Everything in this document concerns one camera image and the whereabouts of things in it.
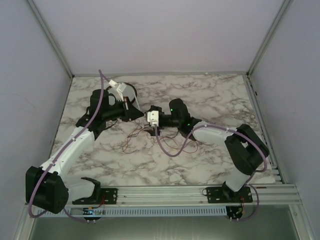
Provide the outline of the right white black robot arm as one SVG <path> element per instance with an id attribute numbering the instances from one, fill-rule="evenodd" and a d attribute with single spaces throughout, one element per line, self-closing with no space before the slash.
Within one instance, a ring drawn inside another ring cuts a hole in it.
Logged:
<path id="1" fill-rule="evenodd" d="M 225 144 L 235 167 L 222 185 L 227 194 L 241 190 L 260 171 L 260 165 L 263 165 L 261 172 L 266 171 L 270 151 L 249 125 L 228 128 L 195 118 L 180 98 L 171 100 L 169 108 L 170 114 L 165 114 L 161 107 L 152 105 L 145 114 L 155 137 L 159 137 L 161 129 L 177 128 L 186 140 L 206 145 Z"/>

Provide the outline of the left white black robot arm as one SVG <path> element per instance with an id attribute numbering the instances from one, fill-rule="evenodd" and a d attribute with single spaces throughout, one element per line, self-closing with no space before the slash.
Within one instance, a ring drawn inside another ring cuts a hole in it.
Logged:
<path id="1" fill-rule="evenodd" d="M 135 88 L 128 88 L 122 93 L 121 100 L 110 87 L 94 90 L 85 114 L 77 121 L 68 140 L 41 166 L 31 166 L 27 170 L 25 200 L 31 217 L 39 217 L 32 213 L 33 206 L 44 213 L 58 214 L 67 203 L 98 205 L 105 202 L 98 180 L 90 177 L 68 180 L 67 175 L 80 155 L 108 130 L 108 121 L 130 122 L 143 117 Z"/>

